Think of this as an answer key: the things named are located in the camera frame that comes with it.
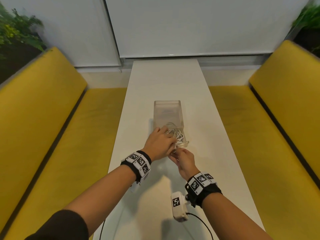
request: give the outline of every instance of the yellow sofa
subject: yellow sofa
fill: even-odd
[[[108,172],[126,89],[86,86],[57,48],[2,84],[0,230],[6,240],[34,233]]]
[[[319,239],[320,60],[285,41],[249,82],[252,90],[209,89],[266,232],[275,240]]]
[[[209,88],[265,229],[318,239],[320,190],[274,121],[316,180],[320,61],[285,41],[250,83]],[[52,48],[0,87],[0,239],[34,233],[108,172],[126,89],[86,86]]]

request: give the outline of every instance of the yellow backrest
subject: yellow backrest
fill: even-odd
[[[0,231],[86,85],[52,48],[0,88]]]
[[[320,59],[284,41],[249,81],[320,177]]]

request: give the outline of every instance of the black wire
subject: black wire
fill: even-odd
[[[102,224],[102,228],[101,228],[101,232],[100,232],[100,237],[99,237],[99,240],[101,240],[101,235],[102,235],[102,230],[103,230],[103,227],[104,227],[104,223],[106,222],[106,220],[103,221],[103,224]]]
[[[198,216],[196,216],[195,214],[192,214],[192,213],[189,213],[189,212],[187,212],[187,215],[192,215],[192,216],[195,216],[196,218],[198,218],[205,226],[206,226],[206,228],[208,229],[208,231],[210,232],[210,234],[211,234],[211,238],[212,238],[212,240],[214,240],[214,237],[212,236],[212,233],[211,233],[211,231],[210,231],[210,229],[209,229],[209,227],[203,222],[203,220],[201,220],[201,218],[200,217],[198,217]]]

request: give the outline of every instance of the clear plastic box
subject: clear plastic box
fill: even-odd
[[[182,133],[183,139],[176,146],[184,148],[188,145],[189,142],[183,132],[184,124],[180,100],[154,101],[153,129],[162,128],[164,125],[168,129],[176,129]]]

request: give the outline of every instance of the tabletop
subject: tabletop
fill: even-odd
[[[224,196],[260,227],[260,216],[234,154],[208,85],[196,59],[134,61],[122,109],[109,172],[143,148],[153,128],[156,100],[180,100],[187,147],[199,170],[210,173]],[[101,240],[211,239],[209,231],[190,216],[185,223],[172,215],[171,193],[185,193],[186,181],[168,158],[156,161],[136,193],[130,190],[107,217]],[[188,206],[210,228],[200,207]],[[94,234],[98,240],[100,226]]]

